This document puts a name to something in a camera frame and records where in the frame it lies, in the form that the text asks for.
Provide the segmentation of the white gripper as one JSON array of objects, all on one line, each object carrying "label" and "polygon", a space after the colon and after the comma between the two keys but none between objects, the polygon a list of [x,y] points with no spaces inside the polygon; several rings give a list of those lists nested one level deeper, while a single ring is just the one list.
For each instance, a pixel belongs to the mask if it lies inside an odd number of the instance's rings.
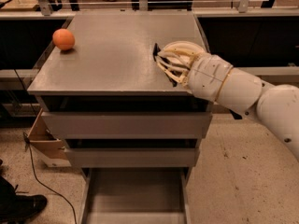
[{"label": "white gripper", "polygon": [[163,49],[155,62],[174,87],[177,84],[188,86],[194,97],[214,102],[233,66],[218,55],[208,53],[200,55],[192,64],[199,54],[199,50]]}]

